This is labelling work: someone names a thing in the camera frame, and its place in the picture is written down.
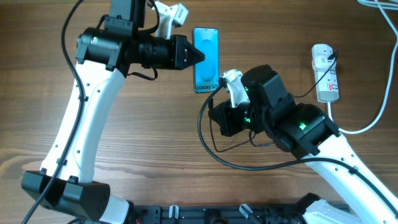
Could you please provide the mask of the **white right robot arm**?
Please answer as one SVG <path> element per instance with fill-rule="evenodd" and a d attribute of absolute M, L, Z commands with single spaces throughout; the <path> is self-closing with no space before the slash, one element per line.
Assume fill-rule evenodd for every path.
<path fill-rule="evenodd" d="M 208 116 L 231 137 L 245 129 L 265 133 L 323 177 L 354 210 L 346 217 L 361 223 L 397 223 L 397 197 L 355 154 L 339 127 L 317 106 L 296 104 L 276 71 L 260 65 L 219 77 L 230 99 Z"/>

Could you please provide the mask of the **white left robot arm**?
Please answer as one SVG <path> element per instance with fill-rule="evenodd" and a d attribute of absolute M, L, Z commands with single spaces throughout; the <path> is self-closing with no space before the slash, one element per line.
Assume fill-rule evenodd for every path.
<path fill-rule="evenodd" d="M 55 142 L 38 171 L 24 173 L 21 186 L 44 207 L 93 223 L 140 223 L 131 201 L 113 196 L 94 181 L 95 159 L 112 104 L 134 63 L 151 69 L 183 70 L 204 60 L 184 35 L 188 9 L 160 1 L 112 1 L 108 14 L 77 40 L 75 82 Z"/>

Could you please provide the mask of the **blue Galaxy smartphone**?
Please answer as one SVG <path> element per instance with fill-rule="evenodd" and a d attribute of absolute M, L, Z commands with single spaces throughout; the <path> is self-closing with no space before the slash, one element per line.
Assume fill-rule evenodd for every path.
<path fill-rule="evenodd" d="M 193 28 L 194 47 L 205 59 L 194 66 L 194 90 L 208 93 L 218 88 L 219 75 L 219 32 L 211 27 Z"/>

